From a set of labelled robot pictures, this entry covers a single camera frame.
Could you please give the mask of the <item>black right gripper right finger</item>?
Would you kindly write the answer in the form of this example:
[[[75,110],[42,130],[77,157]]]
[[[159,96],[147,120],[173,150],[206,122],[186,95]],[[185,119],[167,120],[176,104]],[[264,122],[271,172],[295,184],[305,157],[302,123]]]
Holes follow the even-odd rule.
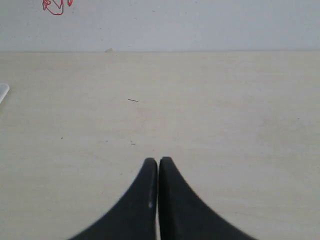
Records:
[[[162,240],[253,240],[192,190],[171,157],[159,163],[158,219]]]

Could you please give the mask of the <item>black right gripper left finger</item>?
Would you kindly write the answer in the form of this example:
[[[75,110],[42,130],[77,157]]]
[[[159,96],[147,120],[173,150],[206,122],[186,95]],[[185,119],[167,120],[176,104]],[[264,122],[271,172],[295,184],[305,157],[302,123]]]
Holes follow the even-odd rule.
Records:
[[[118,202],[73,240],[155,240],[158,165],[146,158]]]

